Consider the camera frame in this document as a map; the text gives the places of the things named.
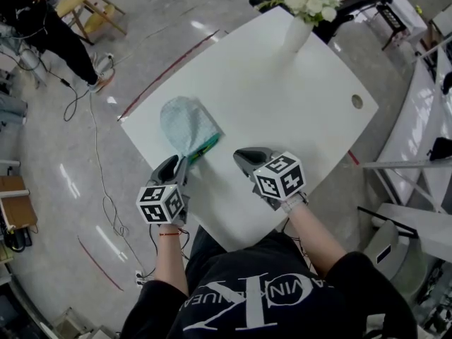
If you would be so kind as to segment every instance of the checkered cloth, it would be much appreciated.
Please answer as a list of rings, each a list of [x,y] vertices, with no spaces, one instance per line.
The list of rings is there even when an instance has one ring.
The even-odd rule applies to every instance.
[[[163,106],[160,125],[173,147],[190,162],[220,137],[201,103],[187,97],[176,97]]]

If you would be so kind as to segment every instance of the white cube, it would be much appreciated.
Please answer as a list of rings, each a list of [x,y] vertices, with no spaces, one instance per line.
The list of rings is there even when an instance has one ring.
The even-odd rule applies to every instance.
[[[286,200],[306,186],[302,163],[289,152],[258,168],[254,171],[254,178],[262,196],[280,201]]]
[[[176,184],[141,187],[136,205],[148,224],[172,223],[185,206]]]

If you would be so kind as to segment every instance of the gray floor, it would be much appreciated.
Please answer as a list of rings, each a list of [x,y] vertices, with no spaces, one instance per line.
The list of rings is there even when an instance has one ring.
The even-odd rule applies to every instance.
[[[127,12],[123,18],[119,16],[119,22],[128,34],[124,37],[106,28],[89,50],[112,52],[117,60],[129,58],[118,65],[113,83],[93,95],[98,148],[105,187],[128,228],[127,240],[150,270],[155,250],[135,207],[138,187],[147,182],[150,168],[122,131],[117,117],[144,87],[208,32],[232,31],[258,14],[248,0],[113,1]],[[193,21],[204,24],[205,29],[195,28]],[[357,19],[331,42],[331,49],[379,104],[379,111],[351,149],[361,162],[375,159],[382,149],[412,72],[399,49],[381,51],[387,37],[378,31],[375,24]],[[78,92],[85,91],[84,83],[54,55],[46,53],[44,60],[51,62],[52,70],[69,79]],[[36,90],[27,73],[18,71],[17,75],[17,95],[29,103],[28,122],[21,129],[8,125],[0,133],[0,146],[3,158],[22,161],[21,174],[31,192],[40,231],[32,236],[33,247],[15,258],[14,273],[50,321],[73,307],[94,326],[120,330],[139,295],[133,276],[140,265],[124,240],[113,233],[102,210],[89,97],[79,102],[75,117],[66,123],[63,113],[73,99],[70,90],[52,77],[47,87]],[[346,155],[310,197],[312,210],[349,250],[365,245],[371,235],[369,218],[358,215],[356,206],[377,208],[386,200],[384,195],[374,193],[369,184],[373,181],[374,177],[365,175]],[[196,227],[195,222],[189,223],[191,232]],[[101,239],[100,231],[127,259],[114,253]],[[79,240],[121,290],[95,266]]]

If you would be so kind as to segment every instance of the white vase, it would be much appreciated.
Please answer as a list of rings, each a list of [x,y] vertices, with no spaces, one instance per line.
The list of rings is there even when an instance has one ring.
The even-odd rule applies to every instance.
[[[282,48],[288,52],[297,53],[308,40],[313,27],[312,24],[305,23],[300,18],[293,18],[285,34]]]

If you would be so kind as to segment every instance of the shoe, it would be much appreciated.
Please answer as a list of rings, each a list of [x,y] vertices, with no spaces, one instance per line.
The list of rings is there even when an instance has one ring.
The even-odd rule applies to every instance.
[[[90,59],[91,59],[91,64],[93,65],[93,68],[96,69],[96,65],[97,65],[97,53],[94,52],[90,55]]]
[[[102,74],[99,74],[99,78],[97,78],[96,84],[88,85],[89,91],[91,93],[97,93],[99,90],[101,90],[103,87],[108,85],[114,77],[114,69],[108,69]]]

